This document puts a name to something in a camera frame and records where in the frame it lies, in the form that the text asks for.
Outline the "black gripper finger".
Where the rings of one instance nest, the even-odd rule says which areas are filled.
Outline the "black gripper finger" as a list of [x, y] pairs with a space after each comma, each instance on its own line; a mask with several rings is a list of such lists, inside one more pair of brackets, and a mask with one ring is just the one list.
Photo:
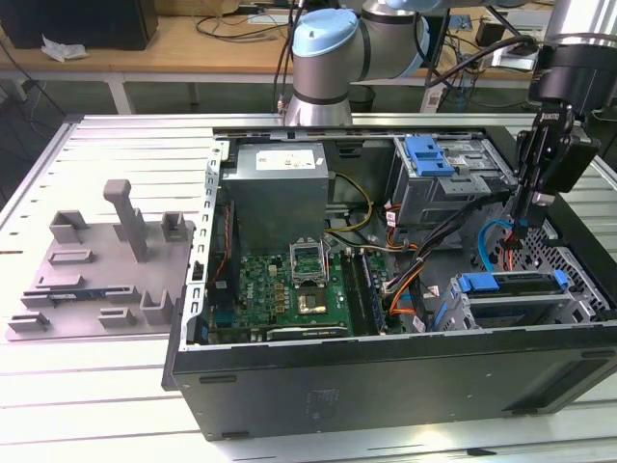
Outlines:
[[573, 187], [572, 137], [537, 137], [534, 188], [528, 209], [528, 230], [539, 228], [557, 193]]
[[511, 207], [513, 238], [516, 240], [523, 239], [529, 227], [527, 216], [534, 188], [536, 142], [536, 129], [522, 131], [517, 138], [517, 148], [520, 156], [518, 187]]

